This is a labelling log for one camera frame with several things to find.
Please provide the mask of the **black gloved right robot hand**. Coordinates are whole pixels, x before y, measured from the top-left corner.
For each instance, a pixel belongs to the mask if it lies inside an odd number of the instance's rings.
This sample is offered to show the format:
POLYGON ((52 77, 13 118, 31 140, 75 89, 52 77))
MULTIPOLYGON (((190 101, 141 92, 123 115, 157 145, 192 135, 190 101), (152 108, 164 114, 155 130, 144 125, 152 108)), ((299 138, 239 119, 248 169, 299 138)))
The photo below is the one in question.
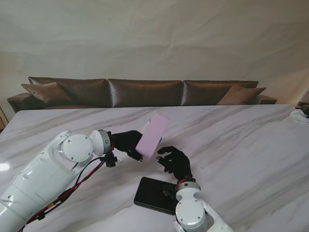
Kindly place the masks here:
POLYGON ((156 161, 164 167, 164 172, 173 174, 178 181, 193 181, 189 158, 173 146, 162 147, 157 151, 156 161))

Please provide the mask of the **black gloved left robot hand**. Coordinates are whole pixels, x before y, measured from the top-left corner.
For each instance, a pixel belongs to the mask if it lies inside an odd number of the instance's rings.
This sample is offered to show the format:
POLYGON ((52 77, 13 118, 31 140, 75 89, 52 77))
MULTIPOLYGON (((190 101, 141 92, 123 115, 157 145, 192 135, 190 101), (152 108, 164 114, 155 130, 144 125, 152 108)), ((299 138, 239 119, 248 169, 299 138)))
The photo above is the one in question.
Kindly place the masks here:
POLYGON ((125 152, 129 157, 139 162, 143 161, 142 155, 136 150, 136 146, 139 143, 142 134, 136 130, 130 130, 121 133, 115 133, 111 135, 114 142, 114 147, 125 152))

